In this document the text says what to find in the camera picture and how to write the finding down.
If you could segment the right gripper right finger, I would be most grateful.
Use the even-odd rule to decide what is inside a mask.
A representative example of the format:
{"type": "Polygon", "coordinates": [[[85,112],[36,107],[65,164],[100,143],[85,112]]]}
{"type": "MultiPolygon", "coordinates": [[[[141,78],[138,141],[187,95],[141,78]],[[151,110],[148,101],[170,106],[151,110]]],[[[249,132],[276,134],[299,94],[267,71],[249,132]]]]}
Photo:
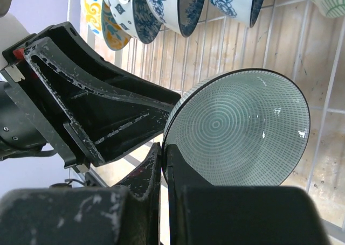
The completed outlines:
{"type": "Polygon", "coordinates": [[[182,194],[183,186],[212,187],[204,177],[193,169],[182,156],[176,144],[166,148],[166,181],[169,196],[170,244],[177,242],[177,202],[182,194]]]}

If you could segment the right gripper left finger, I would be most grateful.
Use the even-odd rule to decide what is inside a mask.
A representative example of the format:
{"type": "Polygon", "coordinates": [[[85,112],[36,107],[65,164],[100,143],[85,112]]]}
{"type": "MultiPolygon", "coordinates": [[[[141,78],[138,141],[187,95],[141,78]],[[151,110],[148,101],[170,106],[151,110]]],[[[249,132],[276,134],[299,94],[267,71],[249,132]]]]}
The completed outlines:
{"type": "Polygon", "coordinates": [[[117,244],[160,244],[161,145],[115,186],[128,188],[117,244]]]}

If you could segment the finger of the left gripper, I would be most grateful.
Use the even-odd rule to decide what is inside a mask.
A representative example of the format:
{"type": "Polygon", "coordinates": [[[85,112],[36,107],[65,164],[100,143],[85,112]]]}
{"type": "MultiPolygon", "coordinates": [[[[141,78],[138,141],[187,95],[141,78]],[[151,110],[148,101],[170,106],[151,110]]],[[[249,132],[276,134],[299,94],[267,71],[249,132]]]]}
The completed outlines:
{"type": "Polygon", "coordinates": [[[47,92],[47,106],[57,111],[51,123],[77,165],[84,160],[103,166],[121,159],[162,133],[173,107],[129,101],[102,94],[79,83],[72,75],[86,76],[48,37],[24,49],[24,59],[47,92]]]}
{"type": "Polygon", "coordinates": [[[73,77],[81,84],[102,94],[124,97],[129,101],[172,107],[181,95],[170,89],[142,79],[106,61],[78,34],[70,22],[51,25],[37,34],[37,39],[48,37],[67,56],[63,65],[73,62],[86,76],[73,77]]]}

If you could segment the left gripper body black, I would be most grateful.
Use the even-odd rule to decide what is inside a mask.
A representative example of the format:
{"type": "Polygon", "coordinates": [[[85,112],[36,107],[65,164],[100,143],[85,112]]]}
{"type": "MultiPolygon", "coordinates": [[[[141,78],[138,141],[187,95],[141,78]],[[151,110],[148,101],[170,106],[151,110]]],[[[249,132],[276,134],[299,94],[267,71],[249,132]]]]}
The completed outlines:
{"type": "Polygon", "coordinates": [[[1,49],[1,74],[5,77],[1,82],[1,160],[57,153],[66,169],[87,172],[89,163],[83,160],[78,166],[71,149],[54,129],[51,121],[57,118],[57,111],[48,108],[47,92],[23,57],[23,50],[35,40],[37,34],[30,34],[1,49]]]}

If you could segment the pale green ringed bowl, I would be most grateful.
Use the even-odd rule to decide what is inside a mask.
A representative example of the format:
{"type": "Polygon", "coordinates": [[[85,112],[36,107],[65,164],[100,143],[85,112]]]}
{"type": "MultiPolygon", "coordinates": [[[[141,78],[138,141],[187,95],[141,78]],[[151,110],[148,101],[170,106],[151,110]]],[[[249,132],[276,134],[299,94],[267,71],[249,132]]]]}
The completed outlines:
{"type": "Polygon", "coordinates": [[[264,68],[216,74],[172,109],[162,153],[215,186],[278,186],[298,165],[311,128],[308,102],[288,77],[264,68]]]}

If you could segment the white wire dish rack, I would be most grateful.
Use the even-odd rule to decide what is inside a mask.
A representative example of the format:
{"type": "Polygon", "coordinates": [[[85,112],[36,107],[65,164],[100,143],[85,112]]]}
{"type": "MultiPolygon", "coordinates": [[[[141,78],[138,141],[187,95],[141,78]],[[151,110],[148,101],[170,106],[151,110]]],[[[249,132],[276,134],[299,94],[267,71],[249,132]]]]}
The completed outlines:
{"type": "Polygon", "coordinates": [[[68,0],[67,18],[107,61],[180,94],[214,74],[248,67],[293,80],[312,122],[307,149],[286,184],[304,188],[324,219],[344,226],[344,17],[327,18],[310,0],[264,0],[249,29],[206,2],[189,38],[163,27],[153,43],[132,39],[120,51],[92,33],[80,0],[68,0]]]}

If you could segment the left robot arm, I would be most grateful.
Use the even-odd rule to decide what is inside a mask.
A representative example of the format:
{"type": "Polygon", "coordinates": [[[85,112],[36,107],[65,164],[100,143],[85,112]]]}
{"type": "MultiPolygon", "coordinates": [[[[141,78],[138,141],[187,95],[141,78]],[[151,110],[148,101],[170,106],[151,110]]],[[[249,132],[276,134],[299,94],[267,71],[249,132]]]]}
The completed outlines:
{"type": "Polygon", "coordinates": [[[106,61],[69,22],[30,34],[1,0],[1,159],[85,172],[162,133],[180,95],[106,61]]]}

